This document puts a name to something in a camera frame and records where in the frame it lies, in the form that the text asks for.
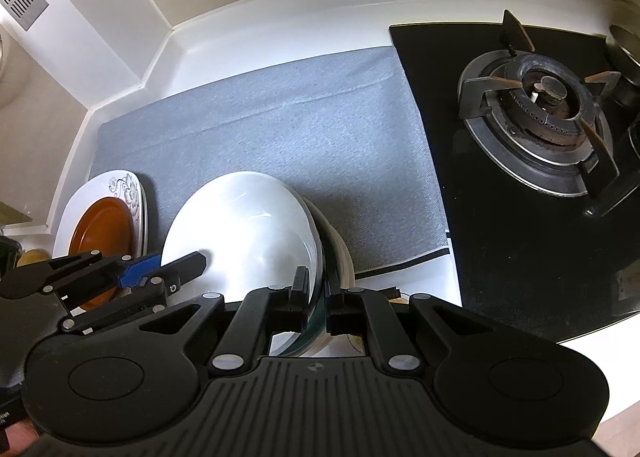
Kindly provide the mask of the cream bowls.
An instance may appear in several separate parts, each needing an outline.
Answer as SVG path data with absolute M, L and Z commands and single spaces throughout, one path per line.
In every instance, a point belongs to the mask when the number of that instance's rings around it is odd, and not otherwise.
M 307 324 L 308 333 L 305 335 L 307 341 L 302 353 L 303 357 L 311 357 L 316 356 L 331 341 L 330 335 L 326 332 L 326 303 L 328 303 L 329 297 L 329 284 L 336 283 L 342 289 L 354 287 L 355 270 L 352 256 L 342 236 L 338 234 L 316 205 L 311 203 L 309 199 L 305 199 L 305 204 L 314 218 L 314 223 L 316 223 L 318 233 L 321 236 L 324 257 L 320 298 Z

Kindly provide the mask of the brown round plate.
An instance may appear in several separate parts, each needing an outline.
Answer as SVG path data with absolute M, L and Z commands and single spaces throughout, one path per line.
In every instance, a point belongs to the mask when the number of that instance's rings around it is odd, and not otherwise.
M 104 197 L 80 218 L 70 240 L 69 255 L 99 250 L 104 258 L 134 253 L 134 227 L 126 204 Z

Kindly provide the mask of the white bowl blue pattern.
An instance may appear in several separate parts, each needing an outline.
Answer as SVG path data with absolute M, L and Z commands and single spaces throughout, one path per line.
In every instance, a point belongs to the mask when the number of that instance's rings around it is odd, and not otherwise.
M 264 173 L 225 174 L 202 186 L 172 221 L 163 265 L 193 251 L 206 257 L 204 273 L 168 298 L 169 305 L 218 292 L 227 302 L 252 290 L 293 284 L 299 266 L 309 269 L 309 292 L 322 276 L 322 245 L 303 198 Z

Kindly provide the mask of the large white floral plate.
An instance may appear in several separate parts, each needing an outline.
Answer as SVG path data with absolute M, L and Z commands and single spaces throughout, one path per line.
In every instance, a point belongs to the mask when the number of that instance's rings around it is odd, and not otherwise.
M 53 257 L 99 250 L 109 255 L 146 254 L 146 200 L 138 177 L 127 170 L 99 174 L 67 203 Z

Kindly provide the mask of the light blue ceramic bowl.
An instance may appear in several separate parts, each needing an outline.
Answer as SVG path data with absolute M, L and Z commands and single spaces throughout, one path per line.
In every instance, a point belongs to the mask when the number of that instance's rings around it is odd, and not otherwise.
M 306 329 L 294 337 L 293 342 L 282 352 L 282 356 L 315 355 L 324 349 L 330 341 L 330 336 L 326 332 L 326 286 L 335 275 L 337 268 L 335 248 L 330 233 L 326 229 L 326 221 L 321 219 L 319 214 L 314 214 L 314 224 L 317 226 L 322 243 L 322 276 L 319 283 L 314 286 L 311 300 L 312 309 Z

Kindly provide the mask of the yellow round sticker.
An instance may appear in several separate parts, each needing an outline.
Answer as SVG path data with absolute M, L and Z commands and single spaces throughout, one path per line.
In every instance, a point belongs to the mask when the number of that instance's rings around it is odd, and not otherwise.
M 399 303 L 399 304 L 408 304 L 410 300 L 410 295 L 408 293 L 402 292 L 397 287 L 390 287 L 382 290 L 383 295 L 385 295 L 386 299 L 391 303 Z

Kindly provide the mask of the wooden cutting board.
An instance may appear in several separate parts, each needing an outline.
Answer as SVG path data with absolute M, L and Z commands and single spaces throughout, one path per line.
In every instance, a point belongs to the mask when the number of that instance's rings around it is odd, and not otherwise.
M 31 265 L 43 261 L 48 261 L 50 259 L 51 255 L 47 250 L 39 248 L 29 249 L 21 254 L 21 257 L 18 259 L 16 266 L 21 267 L 25 265 Z

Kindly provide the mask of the grey dish mat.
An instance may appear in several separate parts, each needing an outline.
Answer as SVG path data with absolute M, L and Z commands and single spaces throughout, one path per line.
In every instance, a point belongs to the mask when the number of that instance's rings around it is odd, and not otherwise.
M 108 121 L 99 128 L 91 171 L 115 169 L 151 185 L 154 248 L 201 186 L 256 171 L 317 206 L 360 274 L 448 250 L 420 112 L 391 47 L 254 70 Z

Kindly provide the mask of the black gas stove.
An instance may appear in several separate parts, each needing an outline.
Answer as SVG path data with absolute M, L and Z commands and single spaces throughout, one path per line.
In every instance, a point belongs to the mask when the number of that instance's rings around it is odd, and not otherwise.
M 639 112 L 599 35 L 390 28 L 422 115 L 464 307 L 553 341 L 639 312 Z

